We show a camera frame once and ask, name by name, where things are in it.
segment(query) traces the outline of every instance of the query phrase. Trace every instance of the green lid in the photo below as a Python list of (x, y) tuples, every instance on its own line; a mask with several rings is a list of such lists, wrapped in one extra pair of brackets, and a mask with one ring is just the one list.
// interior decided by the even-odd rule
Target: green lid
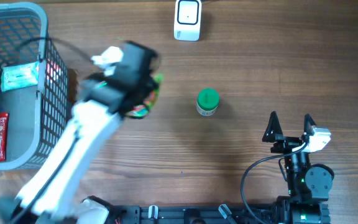
[(198, 94), (197, 103), (205, 111), (213, 110), (219, 104), (219, 94), (214, 89), (204, 89)]

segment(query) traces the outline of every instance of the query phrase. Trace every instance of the wood grain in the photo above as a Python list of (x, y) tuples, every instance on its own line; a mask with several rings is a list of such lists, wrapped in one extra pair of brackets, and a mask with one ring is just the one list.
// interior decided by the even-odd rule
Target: wood grain
[[(358, 223), (358, 1), (215, 1), (205, 4), (199, 42), (173, 38), (172, 2), (43, 4), (52, 37), (89, 55), (119, 39), (158, 50), (166, 79), (152, 114), (126, 121), (81, 181), (76, 199), (119, 205), (241, 202), (247, 166), (270, 155), (261, 142), (271, 111), (300, 136), (310, 113), (332, 141), (311, 155), (334, 169), (333, 223)], [(83, 78), (94, 70), (58, 46)], [(198, 92), (215, 88), (217, 113), (201, 117)], [(16, 193), (34, 170), (0, 172), (0, 194)], [(250, 202), (287, 194), (276, 161), (246, 182)]]

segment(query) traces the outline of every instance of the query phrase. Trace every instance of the red wrapper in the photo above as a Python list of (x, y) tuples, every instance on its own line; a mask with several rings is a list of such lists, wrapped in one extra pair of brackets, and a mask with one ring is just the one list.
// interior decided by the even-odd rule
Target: red wrapper
[(7, 112), (0, 113), (0, 162), (6, 159), (6, 134), (7, 121), (9, 114)]

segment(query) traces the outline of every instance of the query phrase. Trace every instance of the plastic container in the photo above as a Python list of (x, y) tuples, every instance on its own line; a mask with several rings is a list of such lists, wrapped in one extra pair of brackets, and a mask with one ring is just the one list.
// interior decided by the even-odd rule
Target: plastic container
[[(39, 168), (65, 129), (68, 76), (55, 46), (38, 40), (15, 51), (24, 40), (47, 36), (48, 19), (40, 6), (0, 4), (0, 112), (9, 113), (6, 162), (0, 162), (0, 170)], [(1, 67), (37, 60), (38, 85), (1, 92)]]
[(211, 88), (202, 90), (197, 97), (197, 111), (203, 116), (211, 116), (219, 105), (219, 94)]

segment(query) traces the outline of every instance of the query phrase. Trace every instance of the light blue wrapper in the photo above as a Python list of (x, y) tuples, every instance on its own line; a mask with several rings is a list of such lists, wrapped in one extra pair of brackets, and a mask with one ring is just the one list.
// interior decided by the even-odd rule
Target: light blue wrapper
[(1, 91), (38, 84), (39, 62), (2, 68)]

